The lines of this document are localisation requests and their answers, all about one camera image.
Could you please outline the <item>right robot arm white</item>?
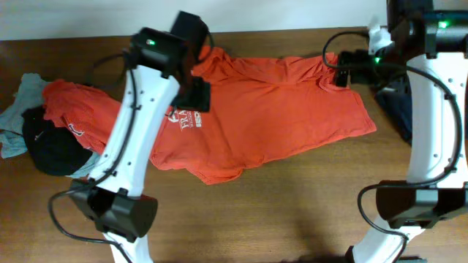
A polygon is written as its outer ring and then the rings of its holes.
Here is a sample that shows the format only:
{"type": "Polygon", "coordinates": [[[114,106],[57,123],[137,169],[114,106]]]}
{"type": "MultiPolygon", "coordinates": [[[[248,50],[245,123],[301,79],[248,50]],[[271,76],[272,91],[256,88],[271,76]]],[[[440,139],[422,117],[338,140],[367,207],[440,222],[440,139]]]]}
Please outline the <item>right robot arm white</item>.
{"type": "Polygon", "coordinates": [[[407,244],[435,224],[467,212],[465,94],[467,12],[431,1],[388,1],[387,25],[370,26],[368,50],[342,52],[334,83],[386,84],[407,77],[412,152],[405,180],[371,186],[378,216],[348,248],[347,262],[401,262],[407,244]]]}

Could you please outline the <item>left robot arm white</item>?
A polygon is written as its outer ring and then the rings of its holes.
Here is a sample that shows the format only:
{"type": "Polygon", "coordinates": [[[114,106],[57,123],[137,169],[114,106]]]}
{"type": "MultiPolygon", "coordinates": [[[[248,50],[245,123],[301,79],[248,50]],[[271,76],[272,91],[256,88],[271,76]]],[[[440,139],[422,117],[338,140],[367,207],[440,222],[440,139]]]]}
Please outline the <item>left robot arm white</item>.
{"type": "Polygon", "coordinates": [[[202,19],[179,12],[169,31],[142,28],[124,54],[125,94],[98,165],[67,196],[104,237],[115,262],[151,262],[148,232],[158,202],[143,194],[146,167],[166,115],[207,112],[211,87],[192,68],[212,37],[202,19]]]}

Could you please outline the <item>red t-shirt white print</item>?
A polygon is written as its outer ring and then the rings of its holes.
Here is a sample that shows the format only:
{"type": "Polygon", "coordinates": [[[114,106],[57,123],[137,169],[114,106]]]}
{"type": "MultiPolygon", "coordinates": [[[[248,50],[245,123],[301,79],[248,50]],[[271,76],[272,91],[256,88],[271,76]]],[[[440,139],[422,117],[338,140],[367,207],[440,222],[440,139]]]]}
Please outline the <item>red t-shirt white print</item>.
{"type": "Polygon", "coordinates": [[[234,58],[212,50],[195,75],[211,85],[206,113],[176,110],[150,162],[185,169],[208,185],[246,169],[376,131],[360,95],[333,83],[337,57],[234,58]]]}

